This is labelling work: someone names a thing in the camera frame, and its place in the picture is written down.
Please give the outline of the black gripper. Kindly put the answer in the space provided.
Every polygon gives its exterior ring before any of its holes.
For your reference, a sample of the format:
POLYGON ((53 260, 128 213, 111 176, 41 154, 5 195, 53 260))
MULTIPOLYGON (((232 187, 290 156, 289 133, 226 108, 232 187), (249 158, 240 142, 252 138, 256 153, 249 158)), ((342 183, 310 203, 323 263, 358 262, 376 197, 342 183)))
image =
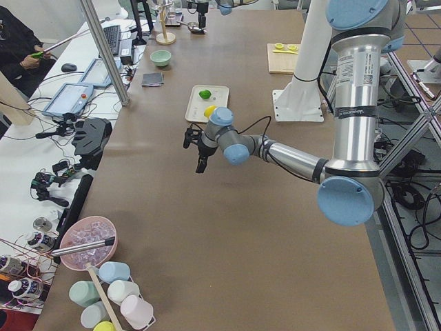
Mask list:
POLYGON ((196 166, 196 173, 204 173, 207 167, 207 160, 210 156, 214 155, 217 147, 210 147, 204 143, 198 144, 198 163, 196 166))
POLYGON ((207 14, 207 3, 198 3, 197 4, 197 13, 198 13, 198 26, 199 28, 206 27, 206 17, 207 14))

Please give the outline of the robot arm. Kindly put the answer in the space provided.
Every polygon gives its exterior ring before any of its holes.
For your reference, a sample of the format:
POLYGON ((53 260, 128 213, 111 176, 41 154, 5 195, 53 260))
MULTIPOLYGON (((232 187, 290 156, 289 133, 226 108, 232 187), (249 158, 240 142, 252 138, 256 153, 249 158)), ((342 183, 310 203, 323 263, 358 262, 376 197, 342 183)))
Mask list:
MULTIPOLYGON (((220 10, 222 15, 227 15, 232 12, 234 8, 247 6, 255 3, 256 1, 249 0, 215 0, 214 4, 217 9, 220 10)), ((206 27, 206 14, 209 10, 209 4, 211 1, 193 1, 196 4, 196 12, 198 13, 198 26, 200 29, 206 27)))
POLYGON ((207 113, 205 129, 188 128, 183 145, 198 147, 197 172, 204 172, 215 151, 238 165, 250 156, 275 163, 306 181, 317 183, 318 206, 334 223, 354 226, 368 221, 382 204, 380 169, 373 158, 380 58, 402 45, 404 1, 330 1, 325 40, 337 54, 334 106, 334 152, 321 159, 286 146, 264 134, 240 134, 230 109, 207 113))

